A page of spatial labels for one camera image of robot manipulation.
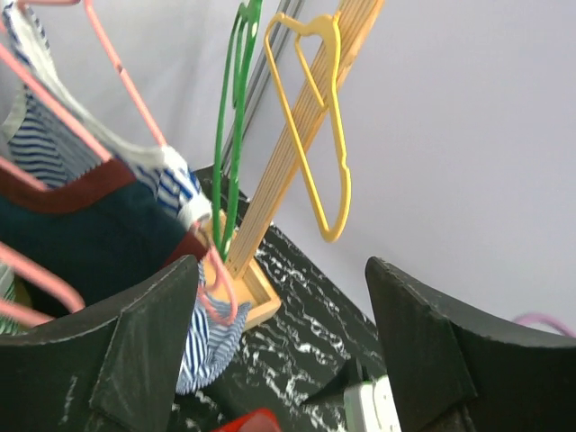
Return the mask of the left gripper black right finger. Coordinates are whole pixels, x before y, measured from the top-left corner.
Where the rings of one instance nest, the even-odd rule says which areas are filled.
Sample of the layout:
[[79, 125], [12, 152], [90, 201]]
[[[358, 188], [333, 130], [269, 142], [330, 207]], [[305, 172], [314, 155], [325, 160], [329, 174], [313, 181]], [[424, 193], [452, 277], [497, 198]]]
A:
[[365, 265], [404, 431], [573, 431], [575, 341], [497, 318], [379, 257]]

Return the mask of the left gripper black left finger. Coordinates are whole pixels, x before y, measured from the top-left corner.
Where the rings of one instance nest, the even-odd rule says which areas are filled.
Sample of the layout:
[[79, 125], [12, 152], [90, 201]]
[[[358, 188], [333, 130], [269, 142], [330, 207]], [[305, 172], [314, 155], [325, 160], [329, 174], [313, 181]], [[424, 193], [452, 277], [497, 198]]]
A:
[[198, 283], [184, 256], [77, 313], [1, 338], [3, 431], [167, 429]]

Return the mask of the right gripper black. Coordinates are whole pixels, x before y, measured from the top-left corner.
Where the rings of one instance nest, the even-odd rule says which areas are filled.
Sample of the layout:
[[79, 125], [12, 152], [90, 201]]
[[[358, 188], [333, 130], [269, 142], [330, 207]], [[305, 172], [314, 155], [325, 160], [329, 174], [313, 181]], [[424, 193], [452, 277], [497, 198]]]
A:
[[357, 358], [347, 359], [336, 374], [318, 391], [301, 402], [301, 406], [341, 403], [345, 407], [377, 408], [386, 406], [384, 382], [369, 374]]

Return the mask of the navy maroon tank top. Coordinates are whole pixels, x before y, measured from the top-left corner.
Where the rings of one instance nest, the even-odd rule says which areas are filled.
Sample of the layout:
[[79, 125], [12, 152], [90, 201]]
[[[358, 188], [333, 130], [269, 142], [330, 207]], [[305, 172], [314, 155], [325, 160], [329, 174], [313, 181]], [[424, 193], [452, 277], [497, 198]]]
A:
[[91, 305], [131, 288], [203, 244], [112, 159], [41, 191], [1, 172], [1, 240], [57, 275]]

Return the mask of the blue white striped tank top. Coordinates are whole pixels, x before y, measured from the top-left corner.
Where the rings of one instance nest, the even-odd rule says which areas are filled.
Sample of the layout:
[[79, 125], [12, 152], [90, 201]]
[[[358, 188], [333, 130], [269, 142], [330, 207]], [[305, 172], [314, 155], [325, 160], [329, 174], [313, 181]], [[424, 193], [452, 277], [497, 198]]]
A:
[[[50, 45], [39, 18], [30, 7], [1, 3], [1, 19], [10, 48], [53, 96], [128, 168], [153, 194], [157, 203], [187, 229], [203, 235], [212, 216], [211, 202], [182, 156], [170, 146], [145, 148], [131, 144], [101, 124], [59, 81]], [[2, 126], [13, 162], [51, 187], [66, 185], [101, 159], [34, 92], [24, 87]], [[208, 249], [204, 263], [216, 272], [214, 283], [201, 276], [180, 366], [176, 391], [196, 392], [212, 384], [239, 349], [247, 302], [239, 302], [219, 253]]]

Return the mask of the green plastic hanger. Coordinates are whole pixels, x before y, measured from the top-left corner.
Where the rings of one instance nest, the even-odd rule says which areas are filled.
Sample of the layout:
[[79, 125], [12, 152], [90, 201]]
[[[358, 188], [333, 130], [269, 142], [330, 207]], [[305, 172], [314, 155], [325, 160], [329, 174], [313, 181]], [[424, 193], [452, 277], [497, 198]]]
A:
[[[243, 124], [246, 107], [248, 72], [253, 57], [261, 16], [262, 1], [249, 0], [238, 6], [224, 67], [220, 96], [219, 117], [217, 121], [212, 170], [212, 240], [225, 261], [228, 258], [232, 235], [236, 227], [239, 202], [239, 164], [242, 151]], [[232, 124], [232, 148], [227, 199], [227, 219], [224, 226], [220, 223], [221, 178], [222, 178], [222, 142], [226, 110], [234, 112]]]

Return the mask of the yellow plastic hanger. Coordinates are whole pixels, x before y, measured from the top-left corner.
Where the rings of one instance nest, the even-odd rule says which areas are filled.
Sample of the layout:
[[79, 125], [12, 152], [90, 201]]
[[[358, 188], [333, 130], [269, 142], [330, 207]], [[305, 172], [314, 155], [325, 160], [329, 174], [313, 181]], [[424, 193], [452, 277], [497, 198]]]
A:
[[[285, 13], [276, 13], [269, 22], [265, 30], [264, 37], [267, 64], [271, 72], [272, 79], [274, 80], [279, 103], [283, 110], [283, 117], [292, 137], [292, 146], [295, 151], [296, 161], [298, 162], [298, 166], [301, 169], [304, 183], [310, 197], [310, 203], [312, 205], [312, 209], [314, 210], [315, 218], [319, 227], [319, 233], [327, 242], [334, 242], [340, 237], [347, 222], [352, 193], [351, 175], [347, 166], [345, 134], [343, 131], [338, 103], [337, 77], [341, 53], [341, 38], [340, 30], [338, 28], [338, 18], [339, 15], [337, 13], [334, 15], [321, 14], [308, 23], [302, 23], [295, 20], [291, 16], [286, 15]], [[294, 41], [295, 50], [301, 63], [304, 75], [319, 107], [329, 112], [341, 187], [338, 215], [335, 224], [332, 227], [329, 226], [326, 219], [326, 215], [310, 171], [309, 163], [306, 158], [306, 151], [303, 148], [302, 140], [293, 118], [292, 110], [284, 93], [280, 74], [275, 63], [274, 54], [271, 51], [269, 33], [277, 23], [280, 23], [281, 25], [296, 33], [296, 38]], [[325, 78], [328, 80], [328, 90], [326, 94], [322, 94], [320, 92], [316, 81], [312, 76], [306, 58], [303, 55], [300, 44], [302, 37], [310, 37], [313, 35], [319, 36], [322, 39], [325, 47], [327, 62]]]

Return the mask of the green white striped tank top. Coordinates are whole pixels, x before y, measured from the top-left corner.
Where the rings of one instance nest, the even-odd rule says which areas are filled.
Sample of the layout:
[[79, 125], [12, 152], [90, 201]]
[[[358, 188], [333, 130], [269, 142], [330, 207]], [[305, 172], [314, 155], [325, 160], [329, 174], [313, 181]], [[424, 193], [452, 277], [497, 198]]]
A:
[[2, 263], [0, 268], [1, 276], [1, 319], [0, 330], [2, 335], [15, 335], [21, 332], [20, 324], [8, 314], [7, 303], [17, 300], [16, 279], [14, 271], [8, 265]]

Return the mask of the red plastic tray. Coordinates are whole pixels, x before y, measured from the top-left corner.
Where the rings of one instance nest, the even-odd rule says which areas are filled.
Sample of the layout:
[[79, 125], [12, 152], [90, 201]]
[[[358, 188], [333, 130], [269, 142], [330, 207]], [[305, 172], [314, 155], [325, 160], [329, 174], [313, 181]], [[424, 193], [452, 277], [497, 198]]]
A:
[[214, 432], [281, 432], [276, 415], [266, 408], [260, 408], [236, 418]]

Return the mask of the wooden clothes rack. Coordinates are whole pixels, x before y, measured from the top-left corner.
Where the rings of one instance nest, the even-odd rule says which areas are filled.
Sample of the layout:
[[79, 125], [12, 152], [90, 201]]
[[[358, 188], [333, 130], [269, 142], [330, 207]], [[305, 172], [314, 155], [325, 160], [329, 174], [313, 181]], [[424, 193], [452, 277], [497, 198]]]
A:
[[[342, 1], [337, 11], [330, 14], [339, 15], [341, 53], [337, 72], [337, 90], [346, 80], [382, 8], [383, 2], [381, 1]], [[278, 27], [288, 29], [280, 23], [275, 24], [269, 33], [270, 46], [270, 36]], [[302, 37], [300, 44], [310, 72], [320, 92], [325, 95], [328, 90], [328, 80], [325, 78], [327, 62], [324, 43], [319, 36], [313, 35]], [[288, 101], [288, 104], [292, 110], [301, 143], [307, 153], [323, 121], [330, 121], [329, 112], [318, 105], [306, 77], [296, 102], [289, 103]], [[255, 253], [296, 174], [302, 175], [302, 171], [296, 161], [292, 137], [285, 122], [247, 212], [242, 221], [236, 220], [228, 258], [225, 261], [221, 259], [238, 301], [250, 302], [252, 305], [246, 320], [248, 329], [269, 320], [281, 305], [279, 296], [257, 263]], [[221, 226], [225, 225], [226, 219], [227, 208], [221, 209]], [[206, 274], [213, 284], [216, 272], [211, 263], [206, 263]]]

